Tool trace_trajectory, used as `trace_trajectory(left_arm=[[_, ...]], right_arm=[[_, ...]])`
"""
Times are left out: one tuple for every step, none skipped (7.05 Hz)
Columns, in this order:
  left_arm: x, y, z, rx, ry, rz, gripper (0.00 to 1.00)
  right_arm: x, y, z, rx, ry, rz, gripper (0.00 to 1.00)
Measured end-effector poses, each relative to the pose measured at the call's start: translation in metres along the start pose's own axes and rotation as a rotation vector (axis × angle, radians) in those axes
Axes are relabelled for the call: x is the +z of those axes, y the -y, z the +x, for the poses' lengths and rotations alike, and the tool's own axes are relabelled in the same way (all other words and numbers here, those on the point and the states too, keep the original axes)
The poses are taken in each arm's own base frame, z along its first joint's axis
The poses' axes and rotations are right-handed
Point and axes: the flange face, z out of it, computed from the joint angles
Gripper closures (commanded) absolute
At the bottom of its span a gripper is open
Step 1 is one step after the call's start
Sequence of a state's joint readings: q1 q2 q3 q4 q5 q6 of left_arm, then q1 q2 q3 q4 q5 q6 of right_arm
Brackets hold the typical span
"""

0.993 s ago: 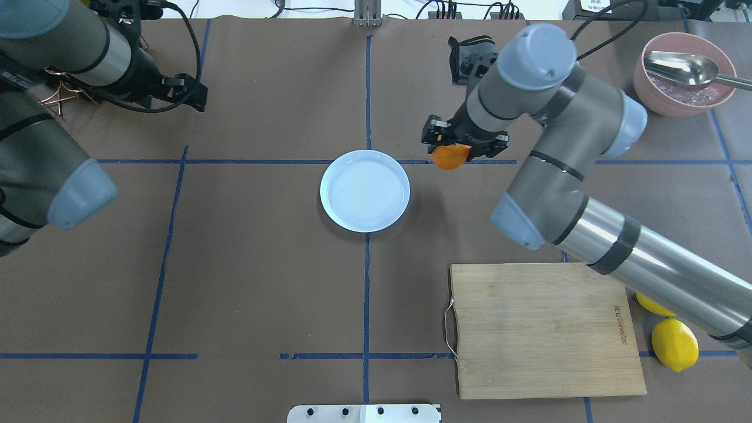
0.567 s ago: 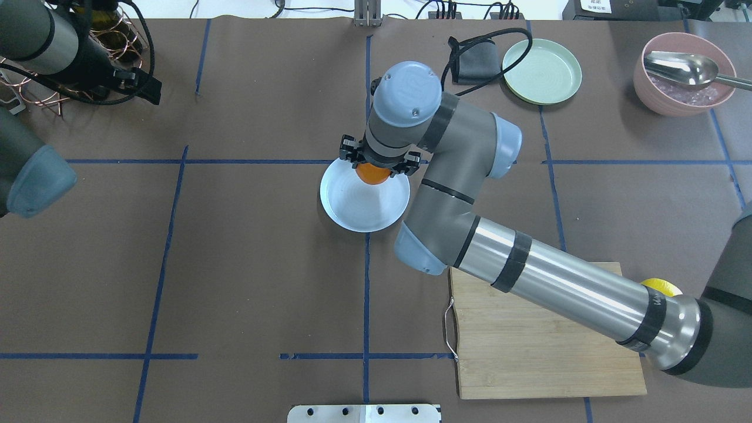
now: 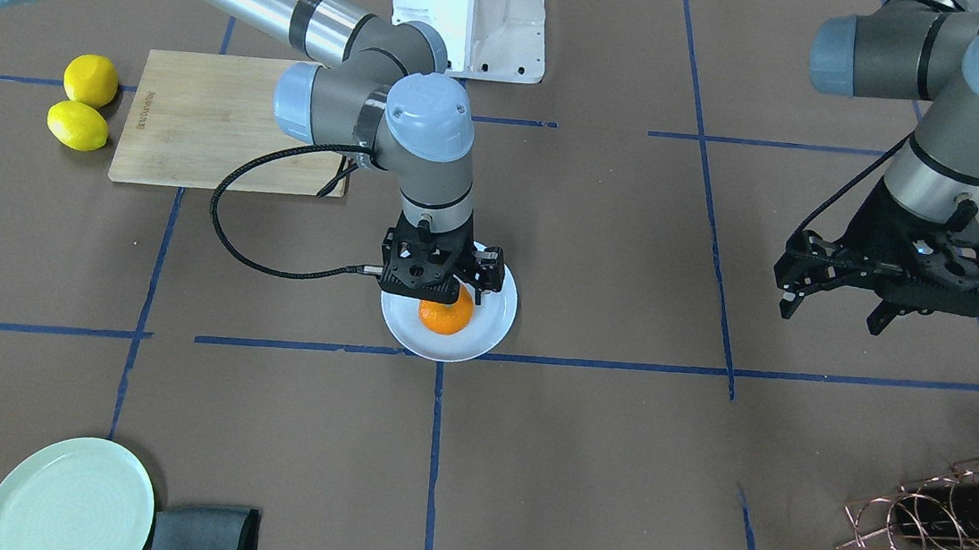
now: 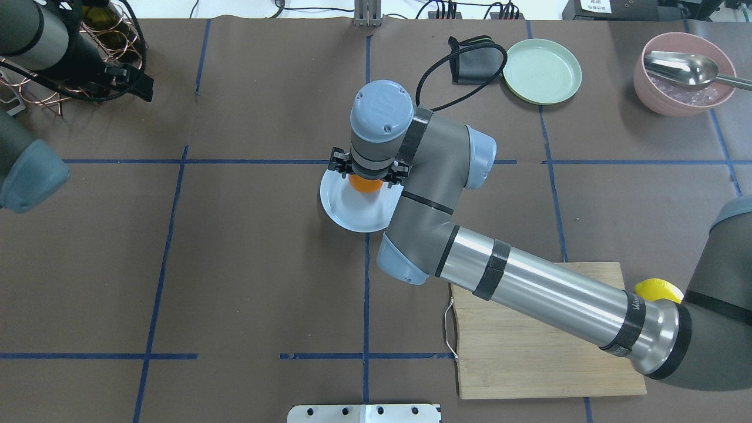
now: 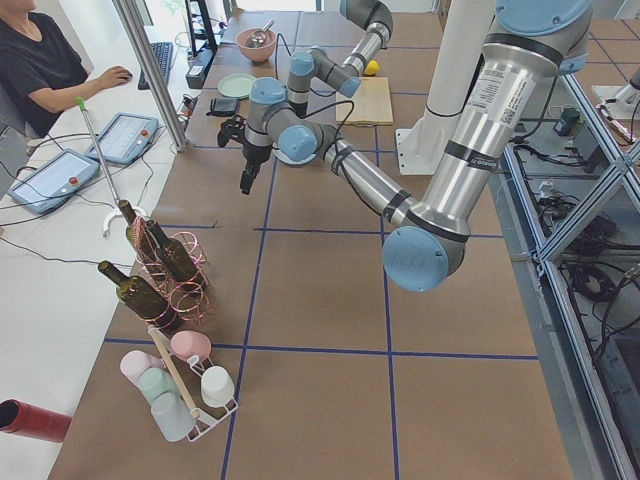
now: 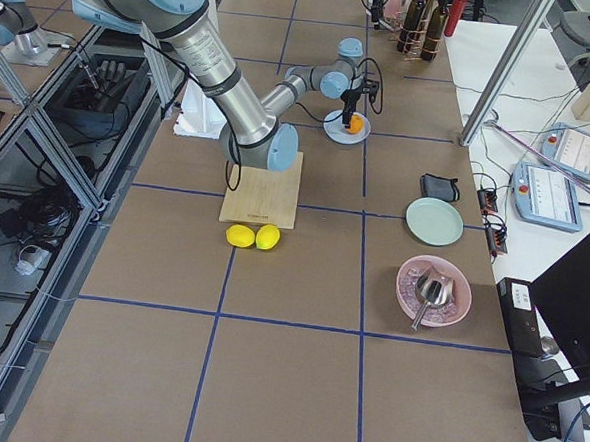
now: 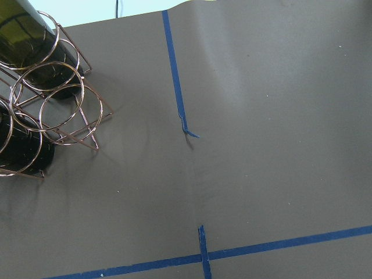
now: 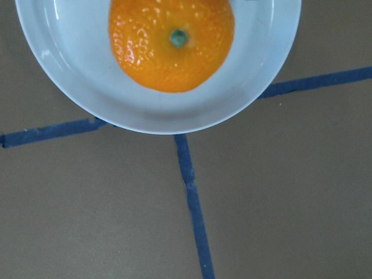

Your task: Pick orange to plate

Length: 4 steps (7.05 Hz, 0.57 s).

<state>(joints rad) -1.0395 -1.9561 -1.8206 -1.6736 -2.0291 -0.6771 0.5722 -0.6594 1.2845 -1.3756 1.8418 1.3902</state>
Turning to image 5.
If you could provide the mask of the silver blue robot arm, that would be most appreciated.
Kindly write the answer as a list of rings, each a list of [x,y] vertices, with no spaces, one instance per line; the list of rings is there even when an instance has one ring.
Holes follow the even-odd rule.
[[[289,63],[287,99],[299,117],[307,115],[311,82],[318,79],[341,95],[352,98],[360,78],[375,55],[386,49],[393,33],[393,17],[382,1],[341,1],[340,13],[365,31],[342,63],[318,46],[296,51]]]
[[[248,192],[273,151],[293,164],[319,159],[345,179],[360,200],[393,226],[383,245],[387,276],[400,287],[428,291],[461,265],[469,217],[535,87],[579,70],[592,19],[588,1],[454,1],[443,20],[433,96],[449,112],[437,144],[440,156],[421,199],[415,199],[338,128],[309,121],[303,111],[313,79],[344,96],[392,36],[393,18],[379,1],[344,1],[341,14],[364,37],[342,64],[312,48],[296,53],[289,78],[262,77],[238,122]]]

